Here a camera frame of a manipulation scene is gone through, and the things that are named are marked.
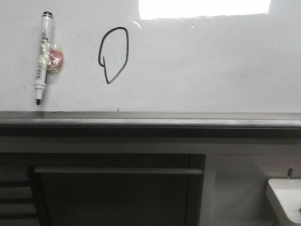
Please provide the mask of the red round magnet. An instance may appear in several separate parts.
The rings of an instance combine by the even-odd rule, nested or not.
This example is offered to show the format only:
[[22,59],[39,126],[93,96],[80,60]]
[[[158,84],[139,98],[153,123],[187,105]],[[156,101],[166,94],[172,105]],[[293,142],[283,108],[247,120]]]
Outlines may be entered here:
[[63,48],[61,45],[57,45],[56,43],[51,43],[49,47],[47,72],[59,73],[64,64]]

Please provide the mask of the white whiteboard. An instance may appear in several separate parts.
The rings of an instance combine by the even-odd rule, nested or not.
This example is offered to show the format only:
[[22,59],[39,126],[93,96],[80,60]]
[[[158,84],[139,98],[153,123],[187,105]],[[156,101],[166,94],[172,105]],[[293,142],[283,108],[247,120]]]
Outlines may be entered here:
[[[35,99],[42,14],[64,64]],[[1,126],[300,128],[298,0],[3,0]]]

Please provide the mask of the grey horizontal bar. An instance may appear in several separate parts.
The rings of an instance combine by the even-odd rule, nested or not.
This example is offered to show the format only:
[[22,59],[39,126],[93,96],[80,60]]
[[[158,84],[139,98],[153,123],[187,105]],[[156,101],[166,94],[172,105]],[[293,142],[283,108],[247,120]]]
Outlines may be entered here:
[[36,167],[35,173],[54,174],[160,174],[160,175],[202,175],[202,169],[190,168],[73,168]]

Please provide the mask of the white plastic tray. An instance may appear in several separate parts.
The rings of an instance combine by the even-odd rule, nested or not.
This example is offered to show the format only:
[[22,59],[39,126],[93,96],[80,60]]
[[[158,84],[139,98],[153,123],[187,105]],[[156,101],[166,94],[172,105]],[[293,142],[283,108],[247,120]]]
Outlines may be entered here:
[[265,194],[282,226],[301,224],[301,180],[270,178]]

